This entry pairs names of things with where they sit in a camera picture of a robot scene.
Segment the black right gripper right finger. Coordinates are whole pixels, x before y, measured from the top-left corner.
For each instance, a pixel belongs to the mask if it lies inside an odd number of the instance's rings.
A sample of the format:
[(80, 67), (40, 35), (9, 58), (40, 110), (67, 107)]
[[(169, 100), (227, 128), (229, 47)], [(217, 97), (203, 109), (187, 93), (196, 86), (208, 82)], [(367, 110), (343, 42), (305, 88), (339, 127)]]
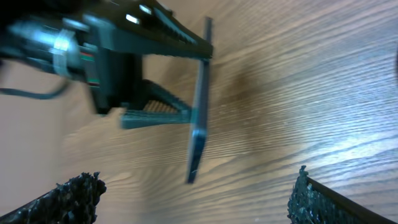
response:
[(291, 223), (397, 224), (313, 180), (305, 168), (299, 169), (287, 203)]

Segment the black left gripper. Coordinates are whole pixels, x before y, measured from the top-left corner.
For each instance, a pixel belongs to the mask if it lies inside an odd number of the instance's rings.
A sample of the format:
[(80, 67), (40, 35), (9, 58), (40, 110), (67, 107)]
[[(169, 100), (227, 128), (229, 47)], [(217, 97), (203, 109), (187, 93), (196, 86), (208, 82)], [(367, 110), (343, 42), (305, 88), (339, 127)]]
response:
[(200, 37), (158, 1), (67, 1), (64, 23), (75, 31), (84, 80), (98, 114), (125, 108), (123, 129), (184, 124), (191, 107), (160, 85), (143, 80), (142, 29), (162, 44), (162, 55), (213, 58), (213, 19)]

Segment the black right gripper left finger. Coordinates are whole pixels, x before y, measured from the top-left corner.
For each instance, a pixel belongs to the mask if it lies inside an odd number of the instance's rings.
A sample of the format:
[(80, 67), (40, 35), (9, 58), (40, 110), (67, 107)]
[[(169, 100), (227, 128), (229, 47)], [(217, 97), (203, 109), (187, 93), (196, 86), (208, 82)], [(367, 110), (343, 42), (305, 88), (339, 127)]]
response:
[(106, 192), (99, 172), (83, 172), (35, 200), (1, 216), (1, 224), (92, 224)]

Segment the blue Samsung Galaxy smartphone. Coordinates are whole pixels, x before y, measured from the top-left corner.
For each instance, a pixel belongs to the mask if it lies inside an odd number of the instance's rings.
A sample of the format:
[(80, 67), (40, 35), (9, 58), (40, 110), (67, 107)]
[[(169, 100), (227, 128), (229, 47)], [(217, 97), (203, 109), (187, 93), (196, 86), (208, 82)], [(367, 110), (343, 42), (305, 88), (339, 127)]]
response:
[(186, 184), (193, 184), (208, 136), (208, 101), (211, 59), (201, 59), (192, 106)]

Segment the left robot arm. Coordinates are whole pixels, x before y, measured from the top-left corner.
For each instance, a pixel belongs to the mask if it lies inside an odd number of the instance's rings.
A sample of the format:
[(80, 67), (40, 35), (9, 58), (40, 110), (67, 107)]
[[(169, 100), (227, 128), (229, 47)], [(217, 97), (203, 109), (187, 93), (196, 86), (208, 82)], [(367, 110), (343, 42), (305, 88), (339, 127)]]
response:
[[(160, 124), (207, 126), (211, 19), (200, 37), (158, 1), (12, 1), (1, 25), (1, 57), (63, 78), (50, 93), (3, 88), (2, 94), (49, 100), (72, 80), (85, 83), (94, 111), (124, 108), (124, 129)], [(193, 106), (143, 77), (146, 55), (199, 61)]]

